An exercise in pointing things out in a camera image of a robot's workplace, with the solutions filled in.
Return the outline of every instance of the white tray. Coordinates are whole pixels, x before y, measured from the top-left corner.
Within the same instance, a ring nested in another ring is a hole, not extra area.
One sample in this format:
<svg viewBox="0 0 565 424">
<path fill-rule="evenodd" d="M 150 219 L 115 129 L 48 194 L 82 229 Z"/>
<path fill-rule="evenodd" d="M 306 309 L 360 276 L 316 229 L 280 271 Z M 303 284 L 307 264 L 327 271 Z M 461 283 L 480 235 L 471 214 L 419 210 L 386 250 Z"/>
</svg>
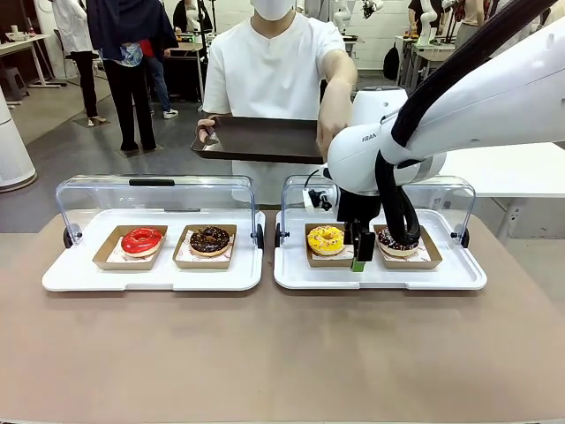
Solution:
<svg viewBox="0 0 565 424">
<path fill-rule="evenodd" d="M 373 261 L 365 271 L 344 268 L 311 268 L 306 259 L 304 227 L 306 223 L 335 223 L 332 213 L 307 213 L 305 209 L 286 211 L 286 231 L 290 233 L 281 247 L 275 249 L 275 281 L 287 289 L 411 289 L 411 290 L 479 290 L 486 284 L 485 271 L 469 250 L 450 236 L 452 230 L 439 213 L 417 211 L 437 245 L 443 262 L 431 270 L 391 270 L 384 268 L 375 246 Z M 281 222 L 281 213 L 276 218 Z M 385 223 L 384 216 L 375 218 L 371 226 Z"/>
<path fill-rule="evenodd" d="M 236 243 L 227 270 L 179 269 L 173 261 L 178 239 L 189 224 L 237 225 Z M 265 216 L 257 214 L 265 228 Z M 151 271 L 103 271 L 94 255 L 117 225 L 168 225 L 165 244 Z M 253 244 L 251 212 L 210 209 L 200 212 L 164 212 L 160 209 L 102 211 L 83 228 L 82 241 L 66 249 L 43 276 L 51 292 L 105 292 L 124 290 L 243 291 L 261 278 L 263 251 Z"/>
</svg>

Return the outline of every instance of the black tray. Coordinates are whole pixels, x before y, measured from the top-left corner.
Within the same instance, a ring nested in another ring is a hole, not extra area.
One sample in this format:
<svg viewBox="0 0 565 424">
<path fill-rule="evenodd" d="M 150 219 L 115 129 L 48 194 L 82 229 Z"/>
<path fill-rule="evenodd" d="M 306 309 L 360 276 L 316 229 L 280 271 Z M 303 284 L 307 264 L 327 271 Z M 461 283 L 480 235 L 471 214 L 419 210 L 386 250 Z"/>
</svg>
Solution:
<svg viewBox="0 0 565 424">
<path fill-rule="evenodd" d="M 215 117 L 215 135 L 191 150 L 205 159 L 322 165 L 316 121 Z"/>
</svg>

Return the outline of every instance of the clear plastic lid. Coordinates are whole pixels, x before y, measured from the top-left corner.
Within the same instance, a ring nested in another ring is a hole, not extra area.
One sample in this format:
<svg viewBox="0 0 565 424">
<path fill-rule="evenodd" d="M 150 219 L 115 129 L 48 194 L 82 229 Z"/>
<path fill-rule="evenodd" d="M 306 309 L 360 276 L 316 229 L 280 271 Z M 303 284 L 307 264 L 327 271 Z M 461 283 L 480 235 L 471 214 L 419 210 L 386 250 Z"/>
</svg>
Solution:
<svg viewBox="0 0 565 424">
<path fill-rule="evenodd" d="M 458 177 L 434 177 L 426 181 L 404 185 L 404 191 L 417 210 L 433 210 L 439 213 L 452 229 L 451 237 L 466 246 L 466 230 L 475 204 L 476 194 L 472 186 Z M 277 233 L 280 243 L 290 236 L 288 220 L 293 214 L 303 215 L 305 204 L 296 203 L 296 198 L 304 198 L 304 190 L 326 193 L 329 204 L 335 199 L 338 187 L 332 181 L 322 177 L 294 176 L 289 177 L 282 189 L 281 225 Z M 331 209 L 324 210 L 323 204 L 311 209 L 310 213 L 319 218 L 327 218 L 333 214 Z"/>
<path fill-rule="evenodd" d="M 249 216 L 251 237 L 258 241 L 258 210 L 248 177 L 77 176 L 59 185 L 56 201 L 66 225 L 68 246 L 78 244 L 83 229 L 100 213 L 111 209 L 131 209 L 135 213 L 227 209 L 233 214 Z"/>
</svg>

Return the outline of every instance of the blue jeans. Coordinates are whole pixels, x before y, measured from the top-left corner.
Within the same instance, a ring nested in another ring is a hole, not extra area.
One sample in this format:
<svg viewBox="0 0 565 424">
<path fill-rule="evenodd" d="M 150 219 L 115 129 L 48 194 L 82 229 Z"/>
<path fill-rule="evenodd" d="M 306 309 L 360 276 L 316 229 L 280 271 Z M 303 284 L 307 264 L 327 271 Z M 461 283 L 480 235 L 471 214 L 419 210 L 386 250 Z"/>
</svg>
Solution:
<svg viewBox="0 0 565 424">
<path fill-rule="evenodd" d="M 149 71 L 151 72 L 151 76 L 153 77 L 155 92 L 157 93 L 157 97 L 159 97 L 162 111 L 168 112 L 170 111 L 169 90 L 167 89 L 167 84 L 165 83 L 165 75 L 162 69 L 162 63 L 155 57 L 145 56 L 145 60 L 147 66 L 149 67 Z"/>
</svg>

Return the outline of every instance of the black bag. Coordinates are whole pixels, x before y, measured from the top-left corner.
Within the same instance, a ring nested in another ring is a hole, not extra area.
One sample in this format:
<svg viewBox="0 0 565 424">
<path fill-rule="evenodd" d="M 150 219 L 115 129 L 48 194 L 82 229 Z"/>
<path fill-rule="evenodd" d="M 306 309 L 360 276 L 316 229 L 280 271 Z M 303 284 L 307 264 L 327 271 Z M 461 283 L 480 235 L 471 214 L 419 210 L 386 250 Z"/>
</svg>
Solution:
<svg viewBox="0 0 565 424">
<path fill-rule="evenodd" d="M 392 49 L 390 49 L 385 56 L 385 61 L 382 66 L 382 73 L 384 74 L 385 78 L 393 81 L 396 80 L 399 66 L 400 54 L 398 53 L 398 49 L 396 48 L 395 43 Z"/>
</svg>

